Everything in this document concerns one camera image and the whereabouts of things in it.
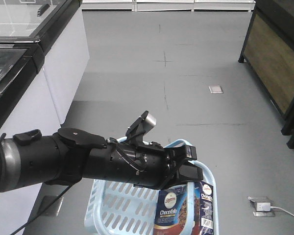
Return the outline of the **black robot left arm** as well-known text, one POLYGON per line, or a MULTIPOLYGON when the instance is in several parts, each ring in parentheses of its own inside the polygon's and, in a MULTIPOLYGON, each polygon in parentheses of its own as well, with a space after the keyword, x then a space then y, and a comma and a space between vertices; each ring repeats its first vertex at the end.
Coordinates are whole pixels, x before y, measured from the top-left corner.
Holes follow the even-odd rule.
POLYGON ((188 144, 163 147, 145 143, 145 131, 127 132, 125 140, 80 129, 61 128, 50 136, 38 129, 0 136, 0 193, 39 183, 72 186, 83 178, 155 190, 203 179, 188 144))

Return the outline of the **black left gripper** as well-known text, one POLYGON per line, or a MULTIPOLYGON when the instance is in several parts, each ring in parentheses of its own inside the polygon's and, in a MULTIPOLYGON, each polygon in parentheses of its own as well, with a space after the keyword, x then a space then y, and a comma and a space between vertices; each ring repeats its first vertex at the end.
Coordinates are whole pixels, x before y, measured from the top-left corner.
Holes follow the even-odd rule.
POLYGON ((196 148, 191 145, 163 148, 156 142, 140 147, 107 140, 110 150, 105 162, 105 180, 132 183, 136 187, 167 189, 175 179, 179 182, 203 180, 202 169, 190 162, 184 163, 177 171, 174 161, 196 160, 196 148))

